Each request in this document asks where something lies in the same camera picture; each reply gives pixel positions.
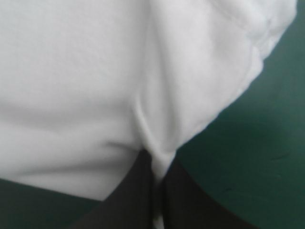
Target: white shirt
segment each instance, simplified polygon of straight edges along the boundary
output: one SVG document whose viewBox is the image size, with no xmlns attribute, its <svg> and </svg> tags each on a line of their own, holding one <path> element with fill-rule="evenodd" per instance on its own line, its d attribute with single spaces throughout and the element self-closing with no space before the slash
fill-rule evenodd
<svg viewBox="0 0 305 229">
<path fill-rule="evenodd" d="M 296 0 L 0 0 L 0 178 L 103 200 L 157 179 L 263 69 Z"/>
</svg>

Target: seam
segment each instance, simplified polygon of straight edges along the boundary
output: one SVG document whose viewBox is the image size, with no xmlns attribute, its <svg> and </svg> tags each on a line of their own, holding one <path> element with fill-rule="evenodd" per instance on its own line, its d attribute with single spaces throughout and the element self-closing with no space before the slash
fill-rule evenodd
<svg viewBox="0 0 305 229">
<path fill-rule="evenodd" d="M 218 12 L 221 13 L 224 17 L 235 23 L 240 29 L 245 30 L 247 33 L 250 33 L 245 23 L 243 23 L 240 19 L 238 19 L 228 10 L 224 9 L 218 2 L 214 0 L 206 0 L 206 1 L 210 3 L 210 5 L 212 5 L 214 8 L 216 8 Z"/>
</svg>

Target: green surface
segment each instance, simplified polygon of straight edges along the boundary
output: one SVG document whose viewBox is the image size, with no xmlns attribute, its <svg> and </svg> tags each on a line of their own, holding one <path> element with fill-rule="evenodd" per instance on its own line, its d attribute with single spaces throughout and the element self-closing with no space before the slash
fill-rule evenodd
<svg viewBox="0 0 305 229">
<path fill-rule="evenodd" d="M 0 180 L 0 229 L 62 229 L 99 202 Z"/>
<path fill-rule="evenodd" d="M 179 150 L 198 184 L 263 229 L 305 228 L 305 1 L 249 90 Z"/>
</svg>

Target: white t-shirt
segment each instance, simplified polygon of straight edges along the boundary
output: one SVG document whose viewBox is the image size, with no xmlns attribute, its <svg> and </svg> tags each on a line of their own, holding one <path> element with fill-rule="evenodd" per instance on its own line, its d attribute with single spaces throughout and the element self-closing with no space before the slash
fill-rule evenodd
<svg viewBox="0 0 305 229">
<path fill-rule="evenodd" d="M 296 0 L 0 0 L 0 178 L 103 200 L 244 92 Z"/>
</svg>

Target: shirt sleeve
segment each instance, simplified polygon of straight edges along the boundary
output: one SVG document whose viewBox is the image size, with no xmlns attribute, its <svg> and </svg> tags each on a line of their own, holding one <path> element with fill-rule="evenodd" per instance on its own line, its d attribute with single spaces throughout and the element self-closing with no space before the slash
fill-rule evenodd
<svg viewBox="0 0 305 229">
<path fill-rule="evenodd" d="M 157 178 L 263 69 L 296 0 L 150 0 L 145 64 L 132 104 Z"/>
</svg>

